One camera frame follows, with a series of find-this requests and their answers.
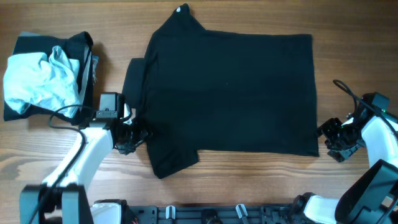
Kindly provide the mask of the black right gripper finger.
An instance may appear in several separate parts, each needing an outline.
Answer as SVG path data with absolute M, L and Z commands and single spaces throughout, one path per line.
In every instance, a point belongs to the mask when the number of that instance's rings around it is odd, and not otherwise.
M 345 150 L 329 150 L 328 155 L 332 157 L 337 162 L 344 162 L 345 160 L 349 159 L 358 149 L 360 149 L 360 145 L 356 145 L 352 148 L 345 149 Z
M 324 136 L 327 140 L 335 140 L 341 125 L 342 122 L 338 118 L 330 118 L 317 128 L 316 135 L 318 138 Z

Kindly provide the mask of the black t-shirt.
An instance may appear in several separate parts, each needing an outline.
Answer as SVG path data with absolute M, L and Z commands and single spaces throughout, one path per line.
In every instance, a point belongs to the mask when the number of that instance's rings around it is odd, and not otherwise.
M 126 102 L 152 136 L 163 179 L 199 161 L 199 150 L 317 157 L 317 93 L 309 34 L 208 30 L 179 6 L 134 58 Z

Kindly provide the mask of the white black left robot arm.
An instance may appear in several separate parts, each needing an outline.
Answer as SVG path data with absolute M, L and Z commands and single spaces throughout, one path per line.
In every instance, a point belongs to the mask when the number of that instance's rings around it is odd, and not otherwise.
M 21 223 L 139 223 L 125 200 L 88 203 L 86 191 L 104 158 L 116 149 L 133 153 L 151 133 L 142 122 L 94 119 L 76 129 L 75 144 L 39 185 L 20 194 Z

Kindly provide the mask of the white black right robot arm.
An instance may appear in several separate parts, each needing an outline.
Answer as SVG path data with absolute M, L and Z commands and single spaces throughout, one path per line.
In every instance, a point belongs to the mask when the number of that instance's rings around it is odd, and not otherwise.
M 397 122 L 373 117 L 361 130 L 369 169 L 339 199 L 295 198 L 290 223 L 397 223 Z

